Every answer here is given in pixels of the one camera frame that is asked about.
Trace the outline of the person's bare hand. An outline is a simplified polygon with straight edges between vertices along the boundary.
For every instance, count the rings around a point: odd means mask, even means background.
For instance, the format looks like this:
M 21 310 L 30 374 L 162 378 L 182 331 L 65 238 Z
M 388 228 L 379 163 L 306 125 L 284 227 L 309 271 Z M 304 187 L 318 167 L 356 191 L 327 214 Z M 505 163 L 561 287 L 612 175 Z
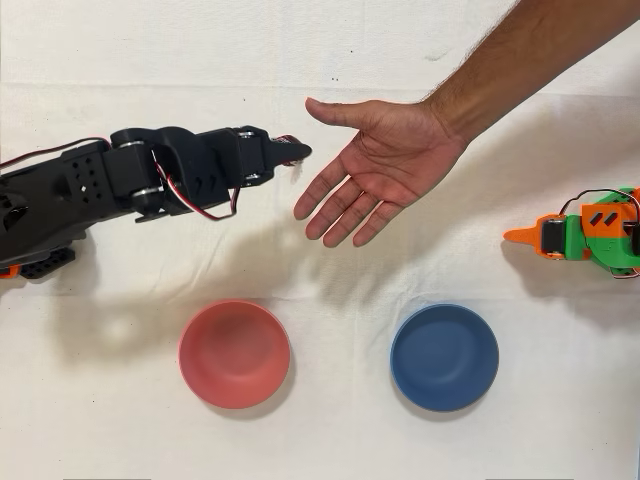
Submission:
M 309 98 L 317 121 L 352 128 L 352 140 L 320 171 L 293 214 L 305 235 L 335 248 L 345 239 L 369 243 L 398 214 L 451 171 L 468 142 L 428 101 L 325 103 Z

